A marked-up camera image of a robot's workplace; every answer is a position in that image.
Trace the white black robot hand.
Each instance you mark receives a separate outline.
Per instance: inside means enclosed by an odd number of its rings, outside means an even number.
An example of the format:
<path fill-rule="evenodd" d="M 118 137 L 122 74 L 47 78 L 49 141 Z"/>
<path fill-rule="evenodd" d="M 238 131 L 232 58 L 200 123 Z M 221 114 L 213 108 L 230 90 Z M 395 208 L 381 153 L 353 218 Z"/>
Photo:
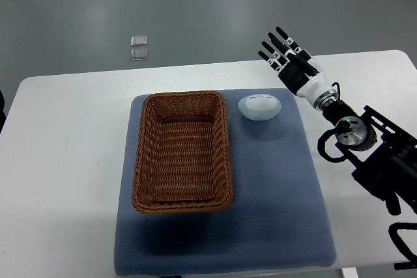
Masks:
<path fill-rule="evenodd" d="M 268 33 L 272 46 L 265 41 L 261 44 L 274 59 L 263 51 L 258 51 L 258 55 L 278 72 L 278 77 L 294 95 L 305 98 L 314 109 L 324 109 L 335 102 L 336 90 L 326 82 L 322 66 L 281 27 L 275 30 L 292 50 Z"/>

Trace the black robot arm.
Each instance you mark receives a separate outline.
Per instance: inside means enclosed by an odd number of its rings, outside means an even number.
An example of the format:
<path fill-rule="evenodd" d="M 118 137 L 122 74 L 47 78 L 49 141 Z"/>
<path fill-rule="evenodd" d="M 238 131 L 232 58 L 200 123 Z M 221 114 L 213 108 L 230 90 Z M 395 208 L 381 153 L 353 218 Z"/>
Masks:
<path fill-rule="evenodd" d="M 330 127 L 318 140 L 339 195 L 338 260 L 416 267 L 416 70 L 400 51 L 313 57 L 283 29 L 259 56 Z"/>

